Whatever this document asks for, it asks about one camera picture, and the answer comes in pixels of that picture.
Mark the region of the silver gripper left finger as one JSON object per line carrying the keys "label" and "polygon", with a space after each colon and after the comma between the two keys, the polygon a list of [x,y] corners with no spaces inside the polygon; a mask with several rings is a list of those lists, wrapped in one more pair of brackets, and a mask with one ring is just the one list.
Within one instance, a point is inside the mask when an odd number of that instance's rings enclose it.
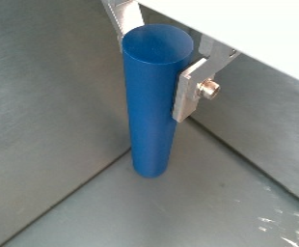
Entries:
{"label": "silver gripper left finger", "polygon": [[145,25],[139,3],[135,0],[101,1],[117,31],[118,43],[122,43],[127,32]]}

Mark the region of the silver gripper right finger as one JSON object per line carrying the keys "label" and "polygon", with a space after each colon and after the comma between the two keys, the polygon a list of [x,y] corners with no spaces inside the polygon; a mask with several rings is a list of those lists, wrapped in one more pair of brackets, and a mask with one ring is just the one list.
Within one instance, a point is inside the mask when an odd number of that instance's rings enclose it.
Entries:
{"label": "silver gripper right finger", "polygon": [[221,86],[214,81],[216,74],[238,58],[241,52],[202,35],[200,53],[204,57],[180,74],[173,107],[173,118],[182,123],[196,112],[201,98],[214,99]]}

